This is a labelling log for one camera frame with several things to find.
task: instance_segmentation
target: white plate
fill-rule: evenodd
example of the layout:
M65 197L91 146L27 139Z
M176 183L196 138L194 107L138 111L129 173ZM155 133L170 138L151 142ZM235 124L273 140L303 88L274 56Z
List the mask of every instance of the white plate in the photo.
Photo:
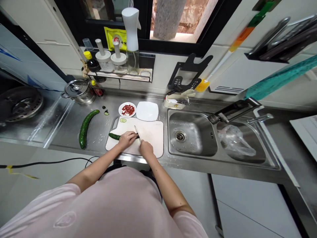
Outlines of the white plate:
M134 112L133 112L132 115L124 115L124 114L122 114L122 108L123 108L125 105L131 105L131 106L134 107ZM120 114L121 116L125 117L125 118L133 117L135 113L136 113L136 106L135 106L133 103L131 103L131 102L122 103L121 106L119 107L119 114Z
M156 121L159 115L159 107L153 102L139 102L136 108L136 117L142 121Z

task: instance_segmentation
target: cucumber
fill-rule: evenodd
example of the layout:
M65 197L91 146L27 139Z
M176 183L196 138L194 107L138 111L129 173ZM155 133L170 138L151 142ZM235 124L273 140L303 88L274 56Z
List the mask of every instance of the cucumber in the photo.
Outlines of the cucumber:
M115 140L119 140L120 139L120 136L119 135L116 135L116 134L113 134L113 133L109 133L109 137L111 137L112 139L115 139Z
M86 116L86 118L84 119L82 123L82 127L80 128L80 133L79 133L79 145L80 145L80 148L82 149L86 148L86 135L87 135L89 122L93 118L93 116L98 114L99 112L100 112L99 110L92 111Z

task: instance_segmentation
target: pink shirt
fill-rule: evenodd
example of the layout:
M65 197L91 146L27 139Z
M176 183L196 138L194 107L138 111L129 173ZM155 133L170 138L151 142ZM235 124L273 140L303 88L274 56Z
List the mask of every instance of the pink shirt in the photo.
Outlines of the pink shirt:
M122 167L81 193L64 184L35 198L0 229L0 237L207 237L188 212L172 218L155 183Z

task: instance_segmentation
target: sponge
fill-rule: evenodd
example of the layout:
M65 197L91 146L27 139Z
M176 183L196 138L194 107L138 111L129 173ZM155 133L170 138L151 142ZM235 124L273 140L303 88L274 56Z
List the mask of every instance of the sponge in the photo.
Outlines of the sponge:
M206 90L206 88L208 88L209 84L210 82L205 79L204 81L201 81L200 84L197 85L195 90L199 93L202 93Z

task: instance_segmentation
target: sink drain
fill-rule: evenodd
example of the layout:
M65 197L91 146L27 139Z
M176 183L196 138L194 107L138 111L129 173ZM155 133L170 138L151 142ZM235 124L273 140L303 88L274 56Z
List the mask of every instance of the sink drain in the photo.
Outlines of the sink drain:
M186 141L186 134L185 134L184 132L182 132L182 131L177 131L177 132L175 133L175 138L176 138L176 140L177 140L178 142L183 143L183 142Z

